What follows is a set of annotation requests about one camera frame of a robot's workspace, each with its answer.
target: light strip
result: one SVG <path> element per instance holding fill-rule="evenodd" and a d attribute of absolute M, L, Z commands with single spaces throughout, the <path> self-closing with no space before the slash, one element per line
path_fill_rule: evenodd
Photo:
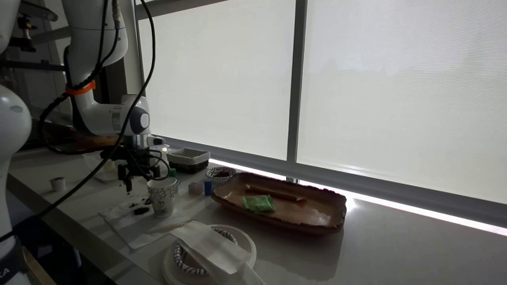
<path fill-rule="evenodd" d="M 259 174 L 259 175 L 275 178 L 278 180 L 285 180 L 286 179 L 285 176 L 262 171 L 262 170 L 258 170 L 258 169 L 253 169 L 250 167 L 245 167 L 245 166 L 232 164 L 232 163 L 228 163 L 228 162 L 224 162 L 224 161 L 220 161 L 220 160 L 215 160 L 215 159 L 210 159 L 209 161 L 211 163 L 215 163 L 218 165 L 232 167 L 232 168 L 236 168 L 236 169 L 239 169 L 242 171 L 247 171 L 247 172 Z M 453 224 L 458 224 L 458 225 L 471 227 L 471 228 L 482 230 L 482 231 L 487 231 L 490 233 L 495 233 L 495 234 L 507 236 L 507 229 L 506 228 L 493 226 L 493 225 L 489 225 L 489 224 L 485 224 L 485 223 L 481 223 L 481 222 L 477 222 L 477 221 L 472 221 L 472 220 L 468 220 L 468 219 L 464 219 L 464 218 L 460 218 L 460 217 L 456 217 L 456 216 L 452 216 L 452 215 L 448 215 L 448 214 L 444 214 L 444 213 L 440 213 L 440 212 L 417 208 L 417 207 L 413 207 L 413 206 L 409 206 L 409 205 L 405 205 L 405 204 L 401 204 L 401 203 L 396 203 L 396 202 L 392 202 L 392 201 L 384 200 L 384 199 L 380 199 L 380 198 L 375 198 L 375 197 L 371 197 L 371 196 L 367 196 L 367 195 L 363 195 L 363 194 L 349 192 L 349 191 L 345 191 L 342 189 L 328 187 L 328 186 L 324 186 L 321 184 L 316 184 L 316 183 L 312 183 L 312 182 L 308 182 L 308 181 L 301 180 L 301 181 L 299 181 L 299 183 L 301 185 L 314 186 L 314 187 L 321 188 L 321 189 L 326 188 L 326 189 L 335 191 L 336 193 L 340 193 L 340 194 L 346 196 L 347 197 L 347 211 L 351 211 L 352 209 L 357 207 L 354 202 L 354 199 L 358 199 L 358 200 L 362 200 L 362 201 L 366 201 L 366 202 L 370 202 L 370 203 L 374 203 L 374 204 L 378 204 L 378 205 L 382 205 L 382 206 L 386 206 L 386 207 L 390 207 L 390 208 L 394 208 L 394 209 L 398 209 L 398 210 L 430 217 L 433 219 L 446 221 L 446 222 L 453 223 Z"/>

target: green package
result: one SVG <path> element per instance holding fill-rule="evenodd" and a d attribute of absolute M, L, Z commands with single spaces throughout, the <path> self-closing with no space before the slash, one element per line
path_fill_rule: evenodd
<path fill-rule="evenodd" d="M 275 204 L 270 195 L 243 197 L 245 208 L 255 213 L 274 212 Z"/>

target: wooden board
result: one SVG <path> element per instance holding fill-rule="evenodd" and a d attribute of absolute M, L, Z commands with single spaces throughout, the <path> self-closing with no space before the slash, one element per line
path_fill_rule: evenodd
<path fill-rule="evenodd" d="M 272 195 L 276 211 L 254 213 L 244 207 L 243 196 L 256 196 L 259 193 L 248 191 L 246 185 L 305 199 L 295 202 Z M 235 174 L 230 180 L 216 187 L 211 197 L 226 208 L 256 220 L 315 235 L 339 232 L 347 212 L 345 196 L 331 190 L 302 186 L 248 172 Z"/>

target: white napkin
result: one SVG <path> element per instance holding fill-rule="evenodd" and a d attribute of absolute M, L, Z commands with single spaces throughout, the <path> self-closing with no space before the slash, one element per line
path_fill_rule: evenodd
<path fill-rule="evenodd" d="M 250 253 L 224 238 L 211 227 L 192 221 L 171 231 L 183 249 L 222 285 L 266 285 L 247 264 Z"/>
<path fill-rule="evenodd" d="M 136 249 L 154 242 L 167 235 L 173 226 L 187 222 L 189 217 L 176 209 L 171 216 L 157 218 L 153 215 L 151 204 L 145 205 L 147 197 L 133 197 L 114 208 L 99 212 L 114 232 L 116 232 L 126 243 Z M 148 207 L 149 211 L 142 215 L 135 215 L 137 208 Z"/>

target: white countertop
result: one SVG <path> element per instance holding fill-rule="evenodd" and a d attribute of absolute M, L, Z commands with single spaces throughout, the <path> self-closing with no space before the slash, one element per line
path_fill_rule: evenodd
<path fill-rule="evenodd" d="M 89 169 L 81 156 L 46 150 L 17 154 L 7 189 L 34 212 L 62 196 L 49 179 L 64 176 L 67 187 Z M 354 200 L 343 231 L 325 237 L 285 233 L 223 209 L 209 197 L 187 193 L 179 175 L 176 208 L 205 224 L 227 224 L 257 245 L 253 267 L 266 284 L 505 284 L 507 237 L 414 213 Z M 142 178 L 133 195 L 147 194 Z M 161 266 L 174 237 L 167 235 L 135 251 L 115 235 L 98 212 L 128 199 L 120 181 L 92 179 L 44 221 L 117 284 L 165 284 Z"/>

